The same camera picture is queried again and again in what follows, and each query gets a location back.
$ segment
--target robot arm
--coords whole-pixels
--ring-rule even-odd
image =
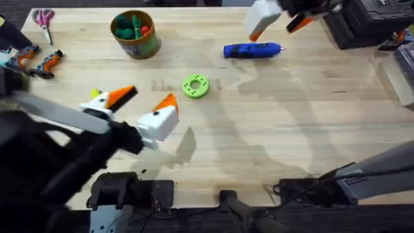
[[[320,17],[334,10],[346,0],[257,0],[250,8],[245,28],[251,41],[256,41],[261,33],[278,20],[283,11],[294,19],[287,25],[290,33],[309,24],[315,17]]]

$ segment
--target green donut toy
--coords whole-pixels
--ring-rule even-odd
[[[182,91],[192,99],[201,98],[208,93],[210,82],[202,74],[190,74],[182,82]]]

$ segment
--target blue tool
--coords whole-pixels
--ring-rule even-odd
[[[285,50],[277,43],[244,43],[224,46],[224,58],[271,58]]]

